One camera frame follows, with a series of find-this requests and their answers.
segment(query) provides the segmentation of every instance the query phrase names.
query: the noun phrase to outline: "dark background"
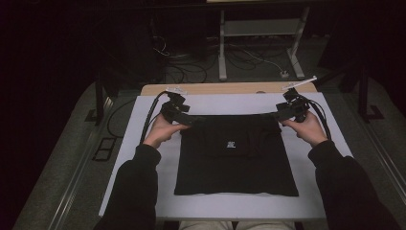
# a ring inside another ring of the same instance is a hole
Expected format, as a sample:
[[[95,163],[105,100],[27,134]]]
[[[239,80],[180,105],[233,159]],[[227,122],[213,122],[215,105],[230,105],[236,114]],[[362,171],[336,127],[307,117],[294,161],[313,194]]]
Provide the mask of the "dark background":
[[[151,16],[160,21],[155,29],[169,42],[183,40],[186,48],[199,56],[204,56],[204,49],[196,49],[196,44],[204,44],[204,36],[218,31],[218,11],[189,11],[183,16],[138,11],[135,15],[106,16],[83,8],[144,6],[148,2],[83,2],[1,1],[0,76],[5,104],[1,113],[1,229],[12,228],[79,96],[100,71],[111,94],[119,88],[159,82],[160,60],[150,49],[147,22]],[[406,63],[406,13],[402,6],[393,0],[314,7],[304,39],[331,35],[320,64],[335,70],[354,58],[362,60],[370,76],[386,87],[406,114],[402,84],[406,78],[402,68]],[[296,10],[283,8],[283,13]],[[185,17],[188,23],[182,23]],[[356,77],[349,78],[352,87]]]

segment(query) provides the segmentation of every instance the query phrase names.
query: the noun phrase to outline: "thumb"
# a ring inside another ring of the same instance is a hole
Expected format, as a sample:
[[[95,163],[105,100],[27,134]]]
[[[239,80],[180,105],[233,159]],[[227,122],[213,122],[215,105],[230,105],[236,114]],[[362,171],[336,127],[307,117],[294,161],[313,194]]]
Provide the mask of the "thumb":
[[[281,121],[281,124],[287,127],[291,127],[293,129],[295,129],[295,127],[298,125],[296,122],[291,121],[289,119]]]
[[[185,126],[182,124],[176,124],[176,125],[170,126],[170,132],[175,133],[176,131],[187,129],[187,128],[189,128],[189,126]]]

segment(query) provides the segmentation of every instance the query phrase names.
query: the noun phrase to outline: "khaki pants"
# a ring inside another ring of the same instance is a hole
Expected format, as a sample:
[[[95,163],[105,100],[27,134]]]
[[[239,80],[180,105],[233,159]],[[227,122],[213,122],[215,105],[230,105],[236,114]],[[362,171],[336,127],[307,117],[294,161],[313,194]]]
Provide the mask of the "khaki pants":
[[[233,230],[230,221],[181,221],[179,230]],[[293,221],[241,221],[236,230],[295,230]]]

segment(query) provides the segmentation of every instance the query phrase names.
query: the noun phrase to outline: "black jacket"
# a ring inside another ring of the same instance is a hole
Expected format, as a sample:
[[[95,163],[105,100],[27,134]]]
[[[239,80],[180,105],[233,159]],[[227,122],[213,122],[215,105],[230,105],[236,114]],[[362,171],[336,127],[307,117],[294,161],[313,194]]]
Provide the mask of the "black jacket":
[[[400,229],[362,167],[352,157],[343,157],[333,142],[319,144],[308,157],[316,166],[330,230]],[[153,147],[137,147],[134,159],[119,168],[104,216],[95,229],[154,229],[155,167],[160,159]]]

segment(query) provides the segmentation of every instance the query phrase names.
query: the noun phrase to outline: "black handheld device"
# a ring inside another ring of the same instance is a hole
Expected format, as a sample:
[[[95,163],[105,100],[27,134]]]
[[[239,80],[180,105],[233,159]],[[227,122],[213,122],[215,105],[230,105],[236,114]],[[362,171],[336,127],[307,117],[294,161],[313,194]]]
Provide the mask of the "black handheld device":
[[[284,121],[295,117],[295,121],[302,123],[305,121],[305,114],[310,108],[308,100],[296,91],[295,88],[290,88],[283,94],[286,103],[278,103],[278,112],[274,112],[274,117],[279,121]]]
[[[188,115],[190,106],[183,104],[185,98],[179,94],[168,92],[169,101],[162,104],[161,113],[169,123],[177,122],[185,126],[193,126],[197,121],[204,119],[199,116]]]

